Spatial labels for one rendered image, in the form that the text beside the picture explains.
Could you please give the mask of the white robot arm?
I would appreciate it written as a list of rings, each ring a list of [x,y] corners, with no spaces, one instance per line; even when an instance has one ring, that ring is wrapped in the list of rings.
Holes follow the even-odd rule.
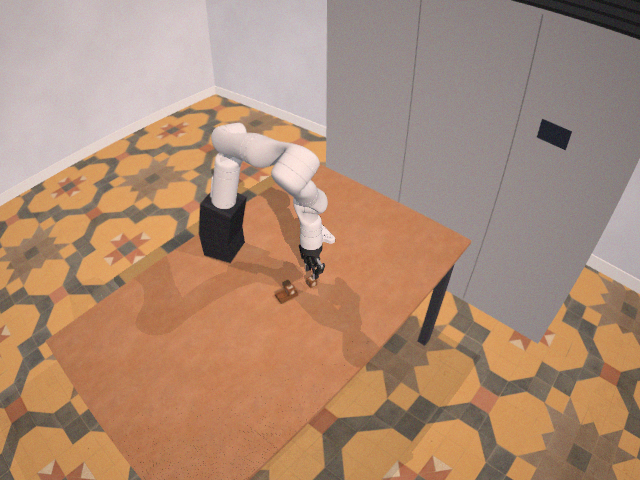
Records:
[[[316,154],[297,144],[246,132],[242,123],[222,125],[212,132],[213,147],[219,152],[211,179],[213,205],[220,209],[235,205],[243,161],[257,168],[274,165],[271,170],[273,180],[294,197],[293,205],[300,221],[300,245],[315,250],[322,242],[335,243],[335,237],[322,225],[318,215],[327,209],[328,200],[311,181],[320,166]]]

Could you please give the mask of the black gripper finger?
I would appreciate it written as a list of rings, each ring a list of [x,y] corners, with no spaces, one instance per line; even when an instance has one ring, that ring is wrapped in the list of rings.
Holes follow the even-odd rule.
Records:
[[[324,271],[325,264],[321,263],[319,258],[317,258],[317,263],[316,264],[312,264],[311,257],[308,257],[308,261],[309,261],[310,267],[312,268],[312,271],[313,271],[312,272],[313,280],[318,279],[319,278],[319,274],[323,273],[323,271]],[[317,269],[315,269],[316,267],[317,267]]]
[[[299,245],[299,250],[300,250],[300,245]],[[304,256],[303,256],[303,253],[301,252],[301,250],[300,250],[300,254],[301,254],[301,258],[302,258],[302,260],[304,259],[304,263],[305,263],[305,270],[306,270],[307,272],[308,272],[308,271],[310,271],[312,268],[310,267],[310,263],[309,263],[309,261],[307,260],[307,256],[306,256],[306,255],[304,255]],[[303,258],[303,257],[304,257],[304,258]],[[306,261],[305,261],[305,260],[306,260]]]

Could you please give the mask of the brown rectangular tray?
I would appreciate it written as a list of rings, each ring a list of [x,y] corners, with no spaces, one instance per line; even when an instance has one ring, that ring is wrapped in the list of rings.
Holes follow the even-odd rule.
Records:
[[[279,296],[279,297],[278,297],[278,296]],[[285,292],[285,289],[283,289],[283,290],[281,290],[281,291],[279,291],[279,292],[275,293],[275,297],[278,299],[278,301],[280,302],[280,304],[282,304],[282,303],[284,303],[284,302],[286,302],[286,301],[288,301],[288,300],[291,300],[291,299],[293,299],[293,298],[295,298],[295,297],[299,296],[299,294],[298,294],[298,292],[297,292],[297,290],[296,290],[296,293],[295,293],[295,294],[292,294],[292,295],[290,295],[290,296],[288,296],[288,297],[287,297],[287,296],[288,296],[288,294]],[[286,297],[286,298],[285,298],[285,297]],[[283,298],[284,298],[284,299],[283,299]]]

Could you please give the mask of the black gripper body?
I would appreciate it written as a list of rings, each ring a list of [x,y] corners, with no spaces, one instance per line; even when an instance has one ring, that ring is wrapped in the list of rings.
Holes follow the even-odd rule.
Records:
[[[301,249],[301,252],[302,252],[304,255],[306,255],[306,256],[307,256],[307,260],[308,260],[308,257],[310,257],[310,256],[308,256],[308,255],[311,255],[311,256],[312,256],[312,257],[311,257],[311,259],[312,259],[312,264],[316,264],[316,263],[317,263],[317,258],[319,258],[319,260],[320,260],[320,256],[319,256],[319,255],[320,255],[320,253],[322,252],[322,245],[321,245],[321,247],[320,247],[320,248],[315,249],[315,250],[307,250],[307,249],[304,249],[304,248],[300,245],[300,249]]]

